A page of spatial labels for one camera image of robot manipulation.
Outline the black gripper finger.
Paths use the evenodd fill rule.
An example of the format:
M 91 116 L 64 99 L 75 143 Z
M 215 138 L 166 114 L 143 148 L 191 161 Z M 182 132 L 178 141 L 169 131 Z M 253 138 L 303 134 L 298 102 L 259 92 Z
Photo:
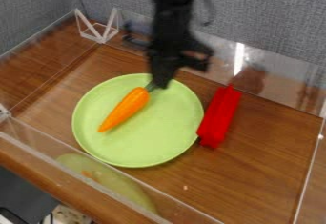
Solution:
M 169 87 L 170 81 L 174 79 L 178 70 L 178 65 L 174 60 L 153 57 L 150 60 L 151 80 L 155 86 L 161 89 Z

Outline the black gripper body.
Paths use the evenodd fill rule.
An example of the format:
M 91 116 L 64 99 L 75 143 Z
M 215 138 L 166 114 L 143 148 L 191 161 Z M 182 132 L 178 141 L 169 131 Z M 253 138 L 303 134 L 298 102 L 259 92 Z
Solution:
M 207 71 L 213 48 L 191 33 L 193 3 L 162 7 L 155 5 L 150 42 L 153 73 L 173 72 L 187 66 Z

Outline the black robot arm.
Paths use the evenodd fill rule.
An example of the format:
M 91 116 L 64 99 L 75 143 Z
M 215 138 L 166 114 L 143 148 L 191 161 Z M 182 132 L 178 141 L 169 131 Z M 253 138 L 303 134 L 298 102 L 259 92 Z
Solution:
M 214 51 L 191 34 L 194 0 L 153 0 L 153 3 L 150 73 L 155 86 L 166 89 L 182 67 L 207 70 Z

